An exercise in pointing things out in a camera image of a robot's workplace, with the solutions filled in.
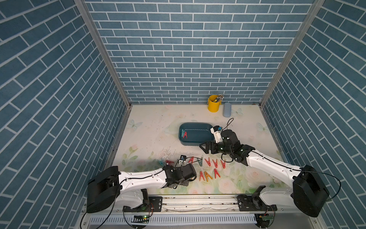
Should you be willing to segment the dark teal clothespin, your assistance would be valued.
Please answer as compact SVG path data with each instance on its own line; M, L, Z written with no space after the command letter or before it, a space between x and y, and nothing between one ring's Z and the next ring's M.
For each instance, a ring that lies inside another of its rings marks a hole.
M201 157L200 159L197 159L197 162L199 163L199 166L202 167L203 166L203 157Z

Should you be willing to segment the red clothespin row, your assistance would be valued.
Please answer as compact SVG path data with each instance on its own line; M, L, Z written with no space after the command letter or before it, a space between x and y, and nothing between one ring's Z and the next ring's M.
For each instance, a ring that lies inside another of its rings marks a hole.
M205 176L202 171L200 171L200 173L199 173L199 181L201 181L201 180L205 181Z
M214 171L215 179L218 179L219 177L221 177L217 169L214 169L213 171Z

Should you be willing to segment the dark teal storage box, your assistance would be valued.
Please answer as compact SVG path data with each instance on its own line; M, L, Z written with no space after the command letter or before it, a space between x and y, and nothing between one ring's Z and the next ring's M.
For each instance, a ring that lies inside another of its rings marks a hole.
M213 126L208 123L183 123L179 127L178 139L184 146L199 146L202 143L214 141L214 136L210 131L212 127ZM188 138L180 137L181 129L184 129L187 132Z

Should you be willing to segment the orange clothespin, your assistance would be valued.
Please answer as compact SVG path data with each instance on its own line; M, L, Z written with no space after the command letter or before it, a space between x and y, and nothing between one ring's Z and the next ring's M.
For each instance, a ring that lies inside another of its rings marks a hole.
M204 172L204 176L205 176L205 180L207 182L213 179L212 176L206 171Z

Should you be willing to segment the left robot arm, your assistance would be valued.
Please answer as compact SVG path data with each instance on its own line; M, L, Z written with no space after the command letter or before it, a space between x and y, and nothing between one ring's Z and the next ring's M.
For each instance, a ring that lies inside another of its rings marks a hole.
M86 212L103 211L118 201L136 209L148 204L147 189L176 189L178 186L188 186L196 178L192 164L177 168L167 164L145 172L123 172L112 166L88 181Z

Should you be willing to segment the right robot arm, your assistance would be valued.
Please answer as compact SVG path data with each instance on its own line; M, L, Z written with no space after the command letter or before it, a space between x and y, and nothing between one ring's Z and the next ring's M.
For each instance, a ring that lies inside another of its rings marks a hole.
M313 167L299 167L267 156L252 146L241 144L232 130L212 130L211 133L215 139L199 146L206 154L229 155L233 161L266 172L287 185L287 188L260 186L250 197L239 197L239 205L254 210L283 205L297 207L314 218L320 214L329 191Z

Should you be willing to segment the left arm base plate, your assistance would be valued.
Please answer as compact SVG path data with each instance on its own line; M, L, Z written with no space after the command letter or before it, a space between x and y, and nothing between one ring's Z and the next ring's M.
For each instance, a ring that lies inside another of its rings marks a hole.
M136 208L123 207L124 212L161 212L163 204L162 196L149 196L148 200L144 199L142 205Z

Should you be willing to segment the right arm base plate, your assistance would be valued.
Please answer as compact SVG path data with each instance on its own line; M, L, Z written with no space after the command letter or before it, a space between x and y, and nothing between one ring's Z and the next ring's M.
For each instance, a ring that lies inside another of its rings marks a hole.
M240 211L277 211L276 205L267 205L258 196L238 195L237 203Z

